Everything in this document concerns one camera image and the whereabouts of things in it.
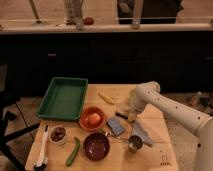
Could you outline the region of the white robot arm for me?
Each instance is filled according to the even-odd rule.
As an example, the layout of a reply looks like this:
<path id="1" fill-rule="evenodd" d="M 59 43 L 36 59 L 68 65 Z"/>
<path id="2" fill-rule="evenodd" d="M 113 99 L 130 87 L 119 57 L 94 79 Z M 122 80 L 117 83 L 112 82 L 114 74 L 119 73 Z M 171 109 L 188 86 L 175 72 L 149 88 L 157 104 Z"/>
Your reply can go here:
<path id="1" fill-rule="evenodd" d="M 138 84 L 130 100 L 130 111 L 140 114 L 151 104 L 179 122 L 198 139 L 194 171 L 213 171 L 213 117 L 160 94 L 155 82 Z"/>

